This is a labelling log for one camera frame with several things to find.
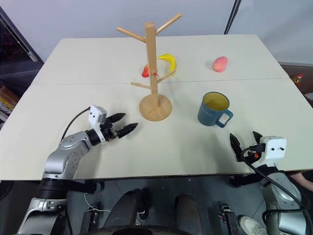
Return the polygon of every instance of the black cable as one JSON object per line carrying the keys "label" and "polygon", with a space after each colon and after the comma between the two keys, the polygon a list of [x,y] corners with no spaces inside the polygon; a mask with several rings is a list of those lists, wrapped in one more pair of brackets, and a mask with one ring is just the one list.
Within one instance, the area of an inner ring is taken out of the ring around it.
{"label": "black cable", "polygon": [[296,198],[291,192],[289,192],[286,188],[284,188],[283,186],[281,186],[279,183],[275,182],[274,180],[272,180],[270,177],[268,177],[266,174],[264,174],[263,172],[261,172],[260,170],[258,170],[257,168],[255,168],[251,163],[249,163],[246,158],[244,157],[244,154],[249,151],[250,148],[245,148],[240,156],[241,159],[251,168],[253,169],[256,173],[258,173],[259,175],[261,175],[263,178],[267,179],[268,181],[270,181],[272,184],[274,184],[276,187],[280,188],[282,191],[284,191],[286,194],[288,194],[296,203],[299,204],[300,207],[299,209],[294,209],[294,210],[282,210],[282,209],[277,209],[277,210],[267,210],[265,212],[263,212],[262,214],[262,219],[263,222],[266,224],[266,216],[268,214],[272,214],[272,213],[297,213],[297,212],[303,212],[304,215],[307,218],[307,221],[309,223],[310,226],[310,234],[313,235],[313,225],[312,225],[312,221],[310,219],[310,215],[308,214],[307,210],[311,207],[311,203],[309,201],[309,199],[301,194],[302,197],[305,198],[305,200],[307,201],[306,206],[303,206],[303,204],[298,200],[298,198]]}
{"label": "black cable", "polygon": [[73,235],[73,228],[72,228],[72,225],[71,225],[70,220],[69,220],[69,215],[68,215],[68,212],[67,212],[67,208],[65,209],[65,217],[67,219],[67,225],[68,225],[68,229],[69,229],[69,234]]}
{"label": "black cable", "polygon": [[227,22],[224,34],[228,34],[228,31],[229,31],[231,25],[233,24],[233,21],[237,15],[240,3],[241,3],[241,0],[235,0],[233,8],[231,9],[231,13],[230,13],[229,18],[228,18],[228,22]]}
{"label": "black cable", "polygon": [[67,128],[65,129],[65,131],[64,131],[64,133],[63,133],[63,135],[62,135],[61,140],[64,139],[64,137],[65,137],[65,135],[66,135],[66,133],[67,133],[69,127],[72,125],[72,123],[73,123],[81,114],[83,114],[84,112],[88,111],[89,109],[90,109],[90,107],[84,109],[84,110],[81,111],[79,114],[77,114],[77,115],[72,119],[72,121],[70,121],[70,123],[67,125]]}

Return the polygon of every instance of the shoe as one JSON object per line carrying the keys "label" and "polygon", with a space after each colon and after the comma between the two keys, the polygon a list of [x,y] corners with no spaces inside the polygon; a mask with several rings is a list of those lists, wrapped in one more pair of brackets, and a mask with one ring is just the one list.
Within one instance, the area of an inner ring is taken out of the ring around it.
{"label": "shoe", "polygon": [[239,225],[242,230],[248,235],[268,235],[266,229],[262,225],[247,216],[241,216],[239,219]]}

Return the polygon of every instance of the yellow banana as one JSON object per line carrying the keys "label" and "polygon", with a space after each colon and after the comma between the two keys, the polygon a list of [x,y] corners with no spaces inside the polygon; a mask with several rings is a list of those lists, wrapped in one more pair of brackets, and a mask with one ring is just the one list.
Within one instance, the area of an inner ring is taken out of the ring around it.
{"label": "yellow banana", "polygon": [[165,54],[165,55],[160,55],[157,57],[158,59],[160,60],[166,60],[167,62],[170,63],[170,72],[171,71],[175,71],[176,70],[176,60],[175,60],[175,57],[171,54]]}

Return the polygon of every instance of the toy fruit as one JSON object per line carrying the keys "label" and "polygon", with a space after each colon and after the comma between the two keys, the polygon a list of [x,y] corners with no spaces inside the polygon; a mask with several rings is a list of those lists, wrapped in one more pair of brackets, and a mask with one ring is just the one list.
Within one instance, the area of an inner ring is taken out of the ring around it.
{"label": "toy fruit", "polygon": [[143,76],[143,77],[149,77],[149,67],[148,67],[148,65],[146,65],[146,66],[143,68],[143,71],[142,71],[141,76]]}
{"label": "toy fruit", "polygon": [[175,57],[171,54],[165,54],[165,55],[160,55],[157,57],[160,60],[166,60],[167,62],[170,63],[170,72],[173,70],[176,70],[176,60]]}
{"label": "toy fruit", "polygon": [[212,68],[216,72],[223,72],[226,69],[227,62],[228,62],[227,57],[225,56],[219,57],[213,62]]}

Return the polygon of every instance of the white cable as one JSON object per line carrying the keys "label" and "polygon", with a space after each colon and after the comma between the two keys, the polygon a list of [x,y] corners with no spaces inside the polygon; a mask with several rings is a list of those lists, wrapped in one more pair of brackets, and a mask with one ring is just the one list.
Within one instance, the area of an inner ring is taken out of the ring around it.
{"label": "white cable", "polygon": [[84,198],[85,198],[85,202],[87,203],[88,206],[90,206],[91,208],[93,208],[94,210],[96,210],[96,211],[98,211],[98,212],[99,212],[99,211],[100,211],[100,212],[104,212],[104,211],[105,211],[105,212],[111,212],[110,210],[99,210],[99,209],[93,207],[92,205],[90,205],[89,202],[88,202],[87,199],[86,199],[86,194],[87,194],[87,193],[84,194]]}

